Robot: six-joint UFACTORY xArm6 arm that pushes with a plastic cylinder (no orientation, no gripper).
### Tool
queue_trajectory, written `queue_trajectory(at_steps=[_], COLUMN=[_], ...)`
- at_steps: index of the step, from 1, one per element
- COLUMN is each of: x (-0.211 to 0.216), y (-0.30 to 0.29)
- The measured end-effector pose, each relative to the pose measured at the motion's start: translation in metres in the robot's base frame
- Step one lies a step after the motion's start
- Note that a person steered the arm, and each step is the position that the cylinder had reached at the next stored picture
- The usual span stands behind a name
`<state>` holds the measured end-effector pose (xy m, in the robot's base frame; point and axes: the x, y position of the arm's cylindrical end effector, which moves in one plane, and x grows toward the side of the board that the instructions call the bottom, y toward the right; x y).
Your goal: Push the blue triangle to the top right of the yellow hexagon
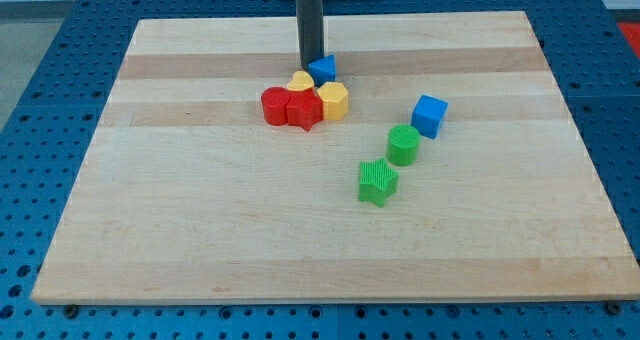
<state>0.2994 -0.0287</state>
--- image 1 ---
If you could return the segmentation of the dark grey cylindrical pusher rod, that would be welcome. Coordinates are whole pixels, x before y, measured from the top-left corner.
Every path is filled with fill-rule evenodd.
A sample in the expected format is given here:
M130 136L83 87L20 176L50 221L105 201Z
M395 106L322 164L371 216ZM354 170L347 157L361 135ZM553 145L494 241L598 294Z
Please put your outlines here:
M301 68L308 70L324 57L323 0L295 0L295 5Z

